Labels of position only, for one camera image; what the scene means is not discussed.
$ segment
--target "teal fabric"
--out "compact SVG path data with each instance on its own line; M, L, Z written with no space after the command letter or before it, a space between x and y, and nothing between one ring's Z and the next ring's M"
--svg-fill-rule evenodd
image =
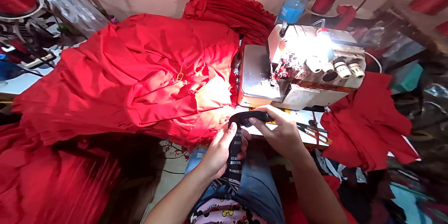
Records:
M430 197L394 182L390 188L395 195L392 201L405 211L407 224L432 224L432 220L416 204L418 199Z

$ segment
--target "cloth pile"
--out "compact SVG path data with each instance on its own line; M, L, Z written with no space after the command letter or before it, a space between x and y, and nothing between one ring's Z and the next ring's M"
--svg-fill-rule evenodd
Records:
M120 168L86 147L39 147L18 124L0 126L0 223L98 223Z
M246 44L265 45L276 17L255 0L190 0L182 18L225 24L243 35Z
M207 141L230 112L238 35L210 21L140 14L110 24L14 100L33 141L141 132L188 146Z
M388 87L391 78L366 72L358 90L330 106L321 124L333 144L322 157L366 172L386 169L388 152L402 164L419 158L403 137L410 135L412 124L395 109Z

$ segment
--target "lap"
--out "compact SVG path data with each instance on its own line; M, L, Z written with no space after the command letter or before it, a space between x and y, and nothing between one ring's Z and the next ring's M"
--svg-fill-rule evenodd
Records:
M202 160L206 150L200 149L190 155L185 174L189 173ZM283 210L267 159L261 151L248 150L242 160L241 184L236 195L216 192L208 186L194 209L210 198L232 199L255 212L270 223L284 223Z

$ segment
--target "person's left hand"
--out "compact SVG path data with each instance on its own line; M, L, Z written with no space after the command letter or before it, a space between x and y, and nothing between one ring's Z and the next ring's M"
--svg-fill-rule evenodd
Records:
M206 172L208 177L217 179L224 174L227 168L228 148L236 133L237 124L232 123L228 129L226 125L216 134L207 152L198 164L199 169ZM246 158L247 140L252 138L244 129L242 129L241 133L244 138L242 138L241 152L237 156L239 160Z

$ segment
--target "plastic bottle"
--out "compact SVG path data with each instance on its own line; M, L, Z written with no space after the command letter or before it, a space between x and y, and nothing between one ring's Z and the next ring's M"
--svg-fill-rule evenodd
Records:
M295 24L305 11L310 0L285 0L279 15L279 20L288 24Z

